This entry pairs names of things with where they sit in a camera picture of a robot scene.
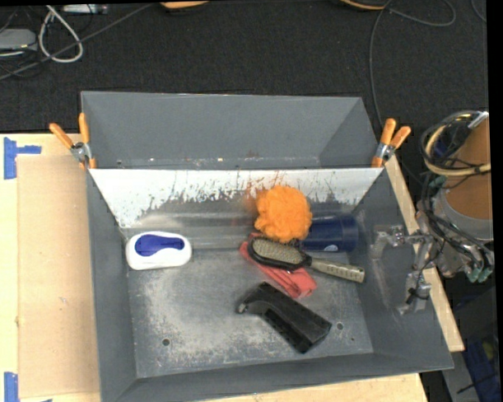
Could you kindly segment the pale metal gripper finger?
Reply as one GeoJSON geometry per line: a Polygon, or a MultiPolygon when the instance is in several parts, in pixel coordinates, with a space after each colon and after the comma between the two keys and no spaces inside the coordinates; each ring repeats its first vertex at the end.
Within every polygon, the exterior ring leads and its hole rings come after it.
{"type": "Polygon", "coordinates": [[[397,307],[398,313],[407,315],[419,313],[426,309],[431,298],[431,283],[426,281],[422,271],[413,271],[407,275],[403,302],[397,307]]]}
{"type": "Polygon", "coordinates": [[[381,226],[376,227],[374,232],[373,250],[382,250],[387,245],[397,247],[403,245],[406,241],[404,226],[381,226]]]}

